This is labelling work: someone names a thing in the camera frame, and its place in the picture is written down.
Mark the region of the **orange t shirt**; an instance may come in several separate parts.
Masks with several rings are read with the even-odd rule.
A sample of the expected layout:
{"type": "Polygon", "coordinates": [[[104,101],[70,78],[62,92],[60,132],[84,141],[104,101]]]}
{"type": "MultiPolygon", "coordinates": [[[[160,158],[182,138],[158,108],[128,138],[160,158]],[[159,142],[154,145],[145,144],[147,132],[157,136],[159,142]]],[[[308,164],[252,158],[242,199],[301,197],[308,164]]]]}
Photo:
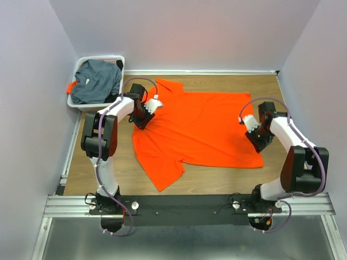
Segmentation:
{"type": "Polygon", "coordinates": [[[180,82],[157,79],[149,90],[163,106],[132,142],[137,160],[161,192],[185,172],[184,164],[209,167],[262,168],[262,156],[239,124],[249,93],[187,92],[180,82]]]}

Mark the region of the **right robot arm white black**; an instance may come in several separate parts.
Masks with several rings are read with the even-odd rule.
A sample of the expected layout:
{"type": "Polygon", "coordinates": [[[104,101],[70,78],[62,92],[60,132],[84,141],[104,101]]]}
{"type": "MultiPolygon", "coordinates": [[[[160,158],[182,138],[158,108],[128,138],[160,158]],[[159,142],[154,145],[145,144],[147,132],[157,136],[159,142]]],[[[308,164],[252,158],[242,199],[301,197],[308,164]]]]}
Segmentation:
{"type": "Polygon", "coordinates": [[[252,190],[250,208],[262,212],[281,199],[313,197],[324,191],[328,150],[305,138],[295,126],[290,113],[278,112],[274,102],[261,103],[258,115],[258,118],[239,115],[239,123],[245,125],[245,136],[256,152],[262,152],[274,138],[278,138],[287,156],[278,179],[256,185],[252,190]]]}

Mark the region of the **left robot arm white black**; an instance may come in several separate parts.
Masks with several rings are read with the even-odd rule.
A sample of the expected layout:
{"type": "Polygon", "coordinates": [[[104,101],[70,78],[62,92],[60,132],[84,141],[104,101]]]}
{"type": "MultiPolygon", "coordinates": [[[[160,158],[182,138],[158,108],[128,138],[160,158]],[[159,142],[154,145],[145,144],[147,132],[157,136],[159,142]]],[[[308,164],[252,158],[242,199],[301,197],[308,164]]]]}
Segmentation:
{"type": "Polygon", "coordinates": [[[109,106],[86,115],[81,148],[93,165],[98,184],[95,199],[88,204],[91,210],[104,210],[108,215],[130,213],[120,201],[119,185],[113,173],[113,156],[118,145],[119,122],[128,116],[129,122],[144,130],[155,117],[155,111],[163,105],[158,100],[157,84],[147,80],[155,88],[153,98],[149,99],[145,87],[134,83],[128,93],[124,93],[122,87],[121,93],[109,106]]]}

